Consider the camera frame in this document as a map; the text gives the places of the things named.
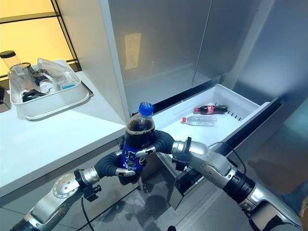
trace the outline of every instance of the open drawer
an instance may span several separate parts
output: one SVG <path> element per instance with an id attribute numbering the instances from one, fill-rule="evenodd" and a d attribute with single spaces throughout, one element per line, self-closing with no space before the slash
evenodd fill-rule
<path id="1" fill-rule="evenodd" d="M 182 117 L 192 115 L 195 107 L 207 104 L 225 104 L 229 111 L 224 115 L 215 115 L 217 124 L 214 127 L 197 127 L 180 123 Z M 232 148 L 236 148 L 280 107 L 281 103 L 278 98 L 258 105 L 232 90 L 216 84 L 154 115 L 153 119 L 156 129 L 169 133 L 175 140 L 185 141 L 187 137 L 191 137 L 193 141 L 202 142 L 208 146 L 223 141 Z M 231 149 L 227 145 L 217 144 L 211 148 L 224 156 L 231 154 Z M 175 164 L 171 162 L 170 155 L 161 153 L 157 155 L 175 179 L 169 203 L 176 208 L 183 197 L 203 177 L 191 168 L 179 172 L 175 170 Z"/>

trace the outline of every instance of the red bottle label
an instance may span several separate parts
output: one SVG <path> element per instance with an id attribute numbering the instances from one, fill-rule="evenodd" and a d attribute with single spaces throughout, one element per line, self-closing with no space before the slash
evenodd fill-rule
<path id="1" fill-rule="evenodd" d="M 207 106 L 207 114 L 213 114 L 213 112 L 214 112 L 214 106 L 208 105 Z"/>

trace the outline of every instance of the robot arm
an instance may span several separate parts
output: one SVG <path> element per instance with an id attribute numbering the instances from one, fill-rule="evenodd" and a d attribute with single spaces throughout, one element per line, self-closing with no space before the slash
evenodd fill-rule
<path id="1" fill-rule="evenodd" d="M 101 191 L 100 185 L 93 187 L 105 176 L 135 175 L 134 171 L 115 165 L 121 156 L 121 150 L 103 157 L 93 167 L 77 169 L 74 173 L 61 176 L 50 192 L 17 223 L 11 231 L 50 231 L 67 214 L 71 205 L 84 196 L 92 202 Z"/>
<path id="2" fill-rule="evenodd" d="M 295 212 L 277 196 L 237 170 L 226 157 L 210 150 L 190 137 L 174 141 L 167 133 L 157 131 L 156 143 L 140 150 L 136 156 L 154 152 L 173 155 L 176 169 L 190 166 L 204 178 L 224 190 L 249 218 L 255 231 L 299 231 L 302 223 Z"/>

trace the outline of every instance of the blue bottle label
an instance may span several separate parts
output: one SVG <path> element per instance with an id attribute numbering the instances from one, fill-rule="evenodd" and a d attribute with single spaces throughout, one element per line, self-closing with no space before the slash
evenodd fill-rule
<path id="1" fill-rule="evenodd" d="M 120 166 L 129 170 L 141 170 L 143 167 L 144 158 L 137 158 L 137 151 L 138 149 L 131 148 L 126 144 L 126 142 L 124 142 Z"/>

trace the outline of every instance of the coca-cola bottle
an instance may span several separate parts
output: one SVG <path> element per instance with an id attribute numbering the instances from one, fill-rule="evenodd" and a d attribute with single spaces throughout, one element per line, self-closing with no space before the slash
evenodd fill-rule
<path id="1" fill-rule="evenodd" d="M 228 106 L 226 105 L 204 105 L 201 107 L 196 107 L 193 110 L 194 114 L 202 115 L 212 115 L 212 114 L 225 114 L 228 111 Z"/>

